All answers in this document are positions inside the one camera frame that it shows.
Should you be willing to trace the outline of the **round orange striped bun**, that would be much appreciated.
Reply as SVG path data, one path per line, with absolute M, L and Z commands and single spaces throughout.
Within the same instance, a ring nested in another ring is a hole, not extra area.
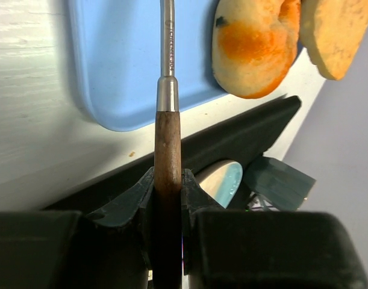
M 227 93 L 259 99 L 286 77 L 298 51 L 300 1 L 219 1 L 211 61 Z

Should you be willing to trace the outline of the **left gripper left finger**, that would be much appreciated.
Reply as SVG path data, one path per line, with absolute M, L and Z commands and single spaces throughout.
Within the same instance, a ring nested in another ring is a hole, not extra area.
M 140 207 L 153 176 L 90 214 L 0 212 L 0 288 L 146 288 Z

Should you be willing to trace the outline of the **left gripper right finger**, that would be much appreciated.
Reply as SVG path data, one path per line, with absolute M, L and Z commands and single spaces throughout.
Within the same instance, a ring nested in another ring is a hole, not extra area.
M 331 214 L 228 210 L 188 169 L 181 212 L 190 288 L 368 288 L 351 237 Z

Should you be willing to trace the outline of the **metal spatula wooden handle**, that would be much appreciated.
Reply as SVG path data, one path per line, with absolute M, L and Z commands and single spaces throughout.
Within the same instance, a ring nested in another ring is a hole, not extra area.
M 181 288 L 181 124 L 175 78 L 175 7 L 161 1 L 161 76 L 154 152 L 156 288 Z

